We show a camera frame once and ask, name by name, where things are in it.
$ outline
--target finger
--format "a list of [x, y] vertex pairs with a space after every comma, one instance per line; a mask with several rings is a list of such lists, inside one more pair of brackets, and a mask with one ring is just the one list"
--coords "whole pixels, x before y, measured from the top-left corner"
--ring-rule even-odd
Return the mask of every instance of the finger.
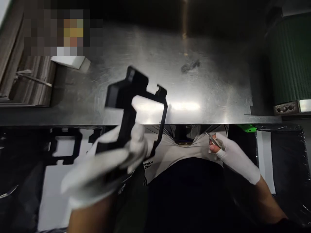
[[216, 133], [216, 139], [221, 143], [221, 145], [223, 145], [224, 147], [227, 147], [228, 138], [226, 136], [217, 132]]
[[218, 146], [212, 144], [212, 145], [210, 145], [210, 150], [213, 153], [217, 153], [220, 150], [220, 148]]
[[135, 123], [131, 131], [131, 138], [134, 141], [143, 141], [145, 127], [141, 124]]
[[[212, 135], [213, 139], [216, 139], [216, 134]], [[212, 140], [210, 140], [210, 145], [213, 145]]]
[[87, 185], [122, 164], [129, 151], [121, 148], [105, 151], [83, 163], [78, 164], [64, 177], [61, 192], [65, 193]]
[[121, 125], [118, 125], [114, 129], [100, 136], [98, 138], [98, 141], [102, 143], [115, 142], [118, 139], [120, 128], [121, 128]]

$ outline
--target metal work surface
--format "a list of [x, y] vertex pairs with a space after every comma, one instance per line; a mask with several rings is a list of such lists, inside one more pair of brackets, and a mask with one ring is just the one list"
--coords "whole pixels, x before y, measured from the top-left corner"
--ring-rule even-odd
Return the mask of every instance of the metal work surface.
[[[120, 124], [122, 112], [104, 109], [104, 104], [107, 86], [124, 79], [129, 65], [149, 78], [147, 91], [155, 93], [157, 84], [167, 90], [166, 124], [281, 122], [280, 117], [251, 115], [251, 79], [261, 74], [249, 64], [246, 42], [190, 36], [186, 27], [174, 31], [110, 22], [91, 28], [90, 35], [91, 63], [84, 61], [80, 70], [57, 68], [51, 107], [1, 109], [0, 125]], [[255, 90], [261, 93], [260, 86]], [[256, 105], [257, 115], [267, 115], [260, 95]], [[160, 123], [163, 105], [135, 97], [133, 106], [139, 123]]]

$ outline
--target white glove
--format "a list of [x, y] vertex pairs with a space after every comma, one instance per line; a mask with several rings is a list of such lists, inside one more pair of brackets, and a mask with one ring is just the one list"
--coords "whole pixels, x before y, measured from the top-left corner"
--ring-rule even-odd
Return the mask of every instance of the white glove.
[[251, 184], [257, 184], [260, 180], [260, 171], [246, 156], [239, 145], [220, 133], [216, 133], [215, 139], [222, 144], [225, 150], [223, 151], [218, 146], [210, 145], [211, 152], [215, 153], [221, 161], [233, 171], [242, 175]]
[[78, 164], [64, 177], [61, 192], [70, 196], [69, 203], [73, 209], [91, 206], [111, 195], [127, 175], [109, 183], [105, 182], [105, 175], [117, 167], [127, 167], [127, 174], [130, 174], [150, 155], [153, 142], [144, 137], [144, 126], [135, 124], [131, 131], [131, 140], [125, 148], [105, 151], [94, 156], [98, 141], [114, 142], [119, 132], [120, 126], [117, 126], [98, 138], [87, 153], [91, 158]]

